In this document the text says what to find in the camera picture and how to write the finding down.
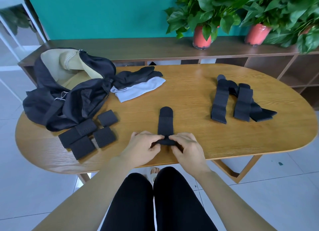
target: foot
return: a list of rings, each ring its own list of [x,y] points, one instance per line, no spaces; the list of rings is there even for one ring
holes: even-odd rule
[[[160,172],[160,169],[157,168],[157,167],[154,167],[152,168],[151,170],[151,180],[152,180],[152,183],[154,183],[155,181],[155,178],[157,177],[157,174]]]

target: black leggings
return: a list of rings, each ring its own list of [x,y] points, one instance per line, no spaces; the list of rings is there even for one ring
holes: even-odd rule
[[[158,231],[217,231],[185,178],[173,167],[158,173],[154,189],[142,174],[126,177],[101,231],[154,231],[153,197]]]

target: white tile floor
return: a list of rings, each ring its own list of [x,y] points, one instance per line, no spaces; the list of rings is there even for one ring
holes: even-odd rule
[[[23,72],[0,72],[0,77],[22,98],[24,91],[34,88]],[[14,131],[21,103],[1,84],[0,100],[0,230],[30,231],[81,184],[76,175],[39,169],[20,154]],[[248,161],[249,157],[239,157],[225,163],[239,172]],[[278,231],[318,230],[319,137],[297,151],[264,155],[240,184],[211,161],[207,163]],[[202,187],[180,165],[173,166],[184,175],[218,230],[225,231]],[[146,174],[149,170],[132,172]]]

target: white cloth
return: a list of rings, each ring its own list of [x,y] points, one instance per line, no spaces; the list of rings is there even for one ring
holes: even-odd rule
[[[111,92],[115,93],[119,101],[122,103],[127,100],[134,99],[138,96],[141,96],[144,93],[152,91],[158,88],[165,82],[164,78],[161,77],[153,77],[147,82],[141,82],[139,84],[133,85],[131,87],[127,87],[121,90],[118,90],[114,86],[111,88]]]

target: green wall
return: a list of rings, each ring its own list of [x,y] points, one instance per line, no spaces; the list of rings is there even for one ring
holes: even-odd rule
[[[30,0],[51,39],[174,37],[164,9],[175,0]],[[229,35],[246,35],[233,27]],[[226,35],[219,29],[219,36]]]

